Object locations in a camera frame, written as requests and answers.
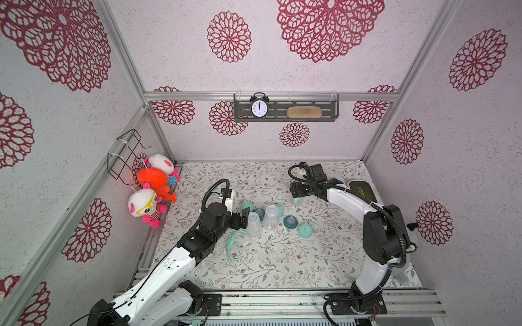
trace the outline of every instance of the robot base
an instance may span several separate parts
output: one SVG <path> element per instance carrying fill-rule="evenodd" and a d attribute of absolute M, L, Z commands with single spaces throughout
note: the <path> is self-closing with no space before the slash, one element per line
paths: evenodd
<path fill-rule="evenodd" d="M 325 296 L 328 299 L 347 298 L 359 296 L 361 293 L 357 289 L 355 282 L 352 283 L 352 288 L 348 293 L 330 293 Z M 388 313 L 384 305 L 383 293 L 379 292 L 377 295 L 366 299 L 356 301 L 336 301 L 331 304 L 331 311 L 334 315 L 383 315 Z"/>

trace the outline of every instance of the pink plush toy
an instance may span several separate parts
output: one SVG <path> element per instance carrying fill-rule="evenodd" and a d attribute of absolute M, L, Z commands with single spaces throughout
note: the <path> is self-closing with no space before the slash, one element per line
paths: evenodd
<path fill-rule="evenodd" d="M 167 206 L 158 205 L 161 200 L 161 197 L 150 188 L 150 185 L 145 183 L 143 189 L 138 190 L 129 198 L 129 212 L 132 216 L 141 216 L 145 223 L 156 228 L 160 225 L 160 214 L 167 211 Z"/>

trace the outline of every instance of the metal rail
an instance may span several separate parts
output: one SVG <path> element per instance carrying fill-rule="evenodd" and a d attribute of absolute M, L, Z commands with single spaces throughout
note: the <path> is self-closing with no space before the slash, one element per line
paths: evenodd
<path fill-rule="evenodd" d="M 453 15 L 457 11 L 459 3 L 460 0 L 445 0 L 442 4 L 435 21 L 431 25 L 426 38 L 424 39 L 419 51 L 417 52 L 417 55 L 415 56 L 415 59 L 413 60 L 413 63 L 408 69 L 408 72 L 406 73 L 406 76 L 399 87 L 399 97 L 384 113 L 381 123 L 377 127 L 377 130 L 373 134 L 370 143 L 364 151 L 363 157 L 361 158 L 364 163 L 367 163 L 372 158 L 375 150 L 383 140 L 383 137 L 388 133 L 390 123 L 399 113 L 402 104 L 412 91 L 415 82 L 420 76 L 420 73 L 426 66 L 426 63 L 430 59 L 430 56 L 435 50 L 436 45 L 451 22 Z"/>
<path fill-rule="evenodd" d="M 147 101 L 249 101 L 256 91 L 244 92 L 145 92 Z M 331 101 L 339 94 L 340 101 L 394 101 L 398 93 L 374 92 L 265 92 L 271 101 Z"/>
<path fill-rule="evenodd" d="M 296 290 L 215 290 L 205 294 L 221 294 L 221 315 L 213 319 L 272 319 L 272 318 L 324 318 L 325 296 L 346 293 L 348 289 L 296 289 Z M 446 317 L 434 290 L 395 289 L 383 290 L 383 300 L 388 313 L 386 317 Z M 372 315 L 335 315 L 336 318 L 368 318 Z M 179 316 L 179 320 L 203 317 Z"/>
<path fill-rule="evenodd" d="M 140 103 L 143 106 L 149 105 L 147 100 L 145 99 L 143 83 L 139 78 L 136 67 L 134 66 L 134 63 L 131 59 L 131 55 L 127 50 L 127 47 L 125 46 L 125 42 L 123 41 L 120 30 L 118 29 L 118 26 L 116 24 L 114 16 L 112 15 L 111 9 L 107 1 L 92 0 L 92 4 L 96 9 L 96 12 L 98 13 L 98 16 L 100 17 L 100 20 L 103 24 L 103 27 L 105 28 L 105 31 L 107 32 L 109 40 L 111 41 L 112 52 L 115 53 L 118 59 L 120 60 L 122 68 L 125 71 L 125 74 L 127 75 L 127 78 L 130 82 L 132 89 L 134 90 L 134 93 L 136 94 L 136 97 L 139 99 Z M 154 110 L 152 110 L 152 108 L 150 108 L 150 112 L 153 130 L 160 140 L 161 146 L 165 151 L 165 156 L 170 158 L 170 160 L 175 163 L 173 152 L 170 149 L 165 134 L 163 133 L 163 130 L 161 129 L 158 123 L 158 118 L 156 117 L 156 114 L 154 114 Z"/>
<path fill-rule="evenodd" d="M 124 131 L 136 129 L 147 118 L 146 113 L 147 108 L 145 106 L 141 107 L 134 114 Z M 132 133 L 129 133 L 124 140 L 128 141 L 131 135 Z M 109 152 L 121 154 L 125 148 L 124 142 L 116 141 Z M 109 164 L 114 164 L 116 160 L 117 157 L 113 156 Z M 106 165 L 107 161 L 104 155 L 94 173 L 62 216 L 62 219 L 57 223 L 49 237 L 40 246 L 36 255 L 34 255 L 29 265 L 23 271 L 15 287 L 11 290 L 11 295 L 7 296 L 2 304 L 0 325 L 14 325 L 22 311 L 29 304 L 32 295 L 37 292 L 38 286 L 42 282 L 42 278 L 49 269 L 55 255 L 62 250 L 67 240 L 73 234 L 78 223 L 80 223 L 91 205 L 98 188 L 107 178 Z"/>

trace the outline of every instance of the red floral pattern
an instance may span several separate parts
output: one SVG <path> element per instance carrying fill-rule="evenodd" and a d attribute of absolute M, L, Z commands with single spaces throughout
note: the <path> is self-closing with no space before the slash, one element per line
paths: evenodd
<path fill-rule="evenodd" d="M 180 90 L 163 86 L 155 92 L 181 92 Z M 154 112 L 165 122 L 172 125 L 188 124 L 194 118 L 194 105 L 192 101 L 154 101 L 151 102 Z"/>
<path fill-rule="evenodd" d="M 304 144 L 310 131 L 308 127 L 300 123 L 291 123 L 283 127 L 279 133 L 279 140 L 288 147 L 297 147 Z"/>
<path fill-rule="evenodd" d="M 23 161 L 34 144 L 26 111 L 0 92 L 0 169 Z"/>
<path fill-rule="evenodd" d="M 139 170 L 141 170 L 142 168 L 145 167 L 145 165 L 143 164 L 143 161 L 146 160 L 147 158 L 148 158 L 148 156 L 145 153 L 140 153 L 140 154 L 136 155 L 136 157 L 134 158 L 134 160 L 132 162 L 132 177 L 134 179 L 134 183 L 139 187 L 141 187 L 141 184 L 138 181 L 138 172 L 139 172 Z"/>
<path fill-rule="evenodd" d="M 332 61 L 361 44 L 384 0 L 277 0 L 281 37 L 302 59 Z"/>
<path fill-rule="evenodd" d="M 444 206 L 427 201 L 419 207 L 416 217 L 419 232 L 432 245 L 443 245 L 453 235 L 453 220 Z"/>
<path fill-rule="evenodd" d="M 7 297 L 13 286 L 20 279 L 20 276 L 9 275 L 0 281 L 0 304 Z M 47 320 L 47 311 L 51 306 L 49 295 L 51 291 L 47 289 L 47 282 L 40 283 L 36 292 L 29 301 L 29 305 L 23 310 L 18 319 L 17 326 L 41 326 Z"/>
<path fill-rule="evenodd" d="M 396 89 L 390 85 L 379 85 L 371 88 L 368 92 L 395 92 Z M 370 124 L 381 120 L 390 102 L 387 101 L 357 101 L 353 107 L 355 120 Z"/>
<path fill-rule="evenodd" d="M 457 51 L 449 68 L 449 82 L 459 91 L 468 91 L 493 77 L 506 56 L 506 35 L 500 30 L 484 30 Z"/>
<path fill-rule="evenodd" d="M 38 287 L 38 292 L 36 292 L 33 297 L 31 297 L 31 301 L 29 301 L 29 305 L 25 308 L 25 310 L 18 318 L 17 326 L 41 326 L 47 320 L 47 311 L 51 306 L 51 302 L 49 301 L 49 295 L 51 291 L 47 289 L 47 282 L 42 282 Z"/>
<path fill-rule="evenodd" d="M 0 305 L 4 302 L 5 298 L 19 279 L 20 276 L 9 275 L 0 281 Z"/>
<path fill-rule="evenodd" d="M 86 262 L 94 258 L 107 243 L 111 220 L 106 203 L 96 198 L 62 249 L 67 260 Z"/>
<path fill-rule="evenodd" d="M 400 164 L 408 164 L 421 153 L 424 136 L 417 121 L 407 119 L 401 122 L 391 137 L 391 153 Z"/>
<path fill-rule="evenodd" d="M 207 40 L 212 52 L 224 62 L 243 59 L 252 43 L 245 20 L 230 11 L 222 11 L 210 21 Z"/>
<path fill-rule="evenodd" d="M 216 103 L 208 114 L 212 127 L 223 135 L 237 135 L 242 133 L 248 126 L 247 122 L 237 122 L 234 119 L 233 103 L 221 101 Z"/>
<path fill-rule="evenodd" d="M 29 64 L 72 91 L 108 78 L 111 48 L 89 0 L 1 0 L 0 28 Z"/>

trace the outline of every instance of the wire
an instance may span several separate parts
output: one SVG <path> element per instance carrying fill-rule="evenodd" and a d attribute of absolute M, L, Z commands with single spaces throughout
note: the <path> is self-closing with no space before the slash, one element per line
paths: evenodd
<path fill-rule="evenodd" d="M 219 182 L 222 183 L 222 182 L 225 182 L 226 179 L 222 179 L 220 180 Z M 141 290 L 141 288 L 143 288 L 143 286 L 145 285 L 145 283 L 149 280 L 149 277 L 154 273 L 154 271 L 156 270 L 156 268 L 160 265 L 160 262 L 163 261 L 163 259 L 165 259 L 166 256 L 168 256 L 173 250 L 174 248 L 176 248 L 176 246 L 174 246 L 172 249 L 169 250 L 169 252 L 167 252 L 160 260 L 159 262 L 156 264 L 156 266 L 154 266 L 154 268 L 150 271 L 150 273 L 147 275 L 147 277 L 145 278 L 145 280 L 143 281 L 143 283 L 140 285 L 140 287 L 138 288 L 138 290 L 136 292 L 134 292 L 134 294 L 130 297 L 130 299 L 133 299 L 136 297 L 136 295 L 138 294 L 138 292 Z M 126 304 L 128 301 L 124 301 L 121 305 L 117 306 L 117 307 L 114 307 L 112 309 L 109 309 L 109 310 L 106 310 L 106 311 L 99 311 L 99 312 L 90 312 L 86 315 L 83 315 L 81 316 L 80 318 L 76 319 L 75 321 L 73 321 L 69 326 L 72 326 L 74 325 L 75 323 L 77 323 L 78 321 L 82 320 L 83 318 L 87 317 L 87 316 L 90 316 L 90 315 L 99 315 L 101 313 L 108 313 L 108 312 L 113 312 L 115 311 L 116 309 L 122 307 L 124 304 Z M 207 309 L 207 314 L 205 316 L 205 320 L 203 321 L 203 325 L 205 325 L 205 322 L 207 321 L 208 319 L 208 313 L 209 313 L 209 308 L 207 306 L 207 304 L 203 304 L 203 306 L 205 306 L 205 308 Z"/>
<path fill-rule="evenodd" d="M 394 233 L 396 234 L 396 236 L 397 236 L 397 238 L 399 240 L 400 262 L 399 263 L 391 263 L 391 264 L 388 265 L 388 269 L 386 270 L 386 274 L 384 275 L 384 278 L 383 278 L 383 280 L 381 281 L 381 283 L 379 284 L 378 287 L 376 287 L 375 289 L 371 290 L 367 294 L 363 294 L 363 295 L 360 295 L 360 296 L 328 299 L 328 300 L 325 301 L 325 303 L 323 304 L 323 312 L 324 312 L 326 318 L 328 319 L 328 321 L 333 326 L 339 326 L 336 322 L 334 322 L 334 320 L 328 314 L 328 311 L 326 310 L 328 305 L 330 305 L 331 303 L 336 302 L 336 301 L 350 301 L 350 302 L 353 302 L 353 301 L 356 301 L 356 300 L 360 300 L 360 299 L 371 297 L 371 296 L 376 295 L 379 292 L 381 292 L 383 286 L 386 284 L 386 282 L 389 279 L 390 274 L 392 273 L 392 268 L 393 267 L 403 267 L 406 264 L 406 243 L 405 243 L 405 241 L 404 241 L 404 239 L 403 239 L 403 237 L 401 235 L 401 232 L 400 232 L 399 226 L 397 225 L 397 222 L 394 220 L 394 218 L 386 210 L 384 210 L 383 208 L 379 207 L 377 204 L 375 204 L 371 200 L 366 199 L 362 195 L 360 195 L 360 194 L 358 194 L 358 193 L 356 193 L 356 192 L 354 192 L 354 191 L 352 191 L 352 190 L 350 190 L 348 188 L 337 186 L 337 185 L 331 185 L 331 184 L 328 184 L 326 182 L 318 182 L 318 181 L 314 181 L 314 180 L 298 178 L 298 177 L 296 177 L 296 176 L 294 176 L 292 174 L 292 170 L 295 169 L 296 167 L 302 168 L 302 166 L 299 165 L 299 164 L 293 165 L 293 166 L 288 168 L 288 175 L 292 179 L 297 180 L 297 181 L 301 181 L 301 182 L 305 182 L 305 183 L 309 183 L 309 184 L 313 184 L 313 185 L 320 185 L 320 186 L 323 186 L 323 187 L 339 189 L 339 190 L 347 192 L 347 193 L 349 193 L 351 195 L 356 196 L 357 198 L 361 199 L 362 201 L 364 201 L 365 203 L 367 203 L 368 205 L 373 207 L 375 210 L 377 210 L 377 212 L 379 212 L 380 214 L 382 214 L 385 217 L 385 219 L 390 223 Z"/>
<path fill-rule="evenodd" d="M 363 295 L 359 295 L 359 296 L 356 296 L 356 297 L 346 297 L 346 298 L 331 298 L 331 299 L 328 299 L 325 301 L 325 303 L 323 304 L 323 312 L 326 316 L 326 319 L 328 319 L 328 321 L 333 325 L 333 326 L 339 326 L 336 322 L 334 322 L 334 320 L 330 317 L 330 315 L 328 314 L 328 310 L 326 310 L 326 308 L 328 307 L 328 305 L 330 305 L 331 303 L 333 302 L 336 302 L 336 301 L 348 301 L 348 302 L 353 302 L 353 301 L 357 301 L 357 300 L 360 300 L 360 299 L 366 299 L 366 298 L 369 298 L 369 297 L 372 297 L 374 295 L 378 295 L 382 290 L 383 290 L 383 286 L 386 285 L 386 282 L 388 282 L 388 279 L 390 277 L 390 275 L 392 274 L 392 270 L 391 269 L 387 269 L 386 270 L 386 273 L 384 274 L 384 278 L 383 280 L 379 283 L 379 285 L 371 290 L 370 292 L 366 293 L 366 294 L 363 294 Z"/>
<path fill-rule="evenodd" d="M 373 308 L 373 318 L 375 319 L 375 317 L 379 316 L 381 314 L 381 309 L 380 307 L 377 305 L 377 304 L 372 304 L 372 308 Z"/>
<path fill-rule="evenodd" d="M 205 326 L 205 324 L 207 323 L 208 314 L 210 312 L 210 308 L 208 308 L 207 304 L 203 303 L 203 306 L 205 307 L 205 310 L 207 311 L 207 313 L 205 314 L 205 320 L 203 321 L 203 324 L 201 324 L 201 326 Z"/>
<path fill-rule="evenodd" d="M 313 180 L 308 180 L 308 179 L 302 179 L 302 178 L 298 178 L 296 176 L 294 176 L 292 174 L 292 170 L 295 169 L 296 167 L 299 167 L 299 168 L 302 168 L 302 166 L 296 164 L 296 165 L 293 165 L 291 167 L 288 168 L 288 175 L 294 179 L 294 180 L 297 180 L 297 181 L 301 181 L 301 182 L 306 182 L 306 183 L 309 183 L 309 184 L 313 184 L 313 185 L 319 185 L 319 186 L 326 186 L 328 188 L 334 188 L 334 189 L 339 189 L 339 190 L 342 190 L 344 192 L 347 192 L 351 195 L 354 195 L 356 196 L 357 198 L 361 199 L 362 201 L 364 201 L 365 203 L 367 204 L 371 204 L 372 201 L 371 200 L 368 200 L 367 198 L 365 198 L 364 196 L 348 189 L 348 188 L 345 188 L 345 187 L 341 187 L 341 186 L 337 186 L 337 185 L 331 185 L 331 184 L 328 184 L 326 182 L 319 182 L 319 181 L 313 181 Z"/>
<path fill-rule="evenodd" d="M 299 165 L 299 164 L 293 165 L 293 166 L 288 168 L 288 175 L 292 179 L 297 180 L 297 181 L 301 181 L 301 182 L 306 182 L 306 183 L 309 183 L 309 184 L 320 185 L 320 186 L 324 186 L 324 187 L 328 187 L 328 188 L 334 188 L 334 189 L 342 190 L 344 192 L 347 192 L 347 193 L 349 193 L 351 195 L 354 195 L 357 198 L 363 200 L 365 203 L 367 203 L 368 205 L 373 207 L 375 210 L 377 210 L 377 212 L 382 214 L 386 218 L 386 220 L 390 223 L 394 233 L 397 235 L 397 238 L 399 240 L 399 248 L 400 248 L 400 262 L 399 263 L 391 263 L 388 266 L 388 268 L 393 268 L 393 267 L 401 268 L 404 265 L 406 265 L 406 242 L 404 241 L 403 237 L 401 236 L 400 229 L 399 229 L 399 226 L 397 225 L 397 222 L 395 222 L 394 218 L 386 210 L 382 209 L 380 206 L 378 206 L 377 204 L 375 204 L 371 200 L 366 199 L 364 196 L 362 196 L 362 195 L 360 195 L 360 194 L 358 194 L 358 193 L 356 193 L 356 192 L 354 192 L 354 191 L 352 191 L 352 190 L 350 190 L 348 188 L 344 188 L 344 187 L 337 186 L 337 185 L 331 185 L 331 184 L 328 184 L 326 182 L 319 182 L 319 181 L 313 181 L 313 180 L 298 178 L 298 177 L 296 177 L 296 176 L 294 176 L 292 174 L 292 170 L 295 169 L 296 167 L 302 168 L 302 166 Z"/>
<path fill-rule="evenodd" d="M 107 312 L 113 312 L 115 311 L 116 309 L 122 307 L 124 304 L 126 304 L 127 301 L 125 301 L 124 303 L 122 303 L 121 305 L 115 307 L 115 308 L 112 308 L 112 309 L 109 309 L 109 310 L 106 310 L 106 311 L 99 311 L 99 312 L 90 312 L 86 315 L 83 315 L 81 316 L 80 318 L 76 319 L 75 321 L 73 321 L 69 326 L 73 326 L 75 323 L 77 323 L 78 321 L 82 320 L 83 318 L 87 317 L 87 316 L 90 316 L 90 315 L 99 315 L 101 313 L 107 313 Z"/>

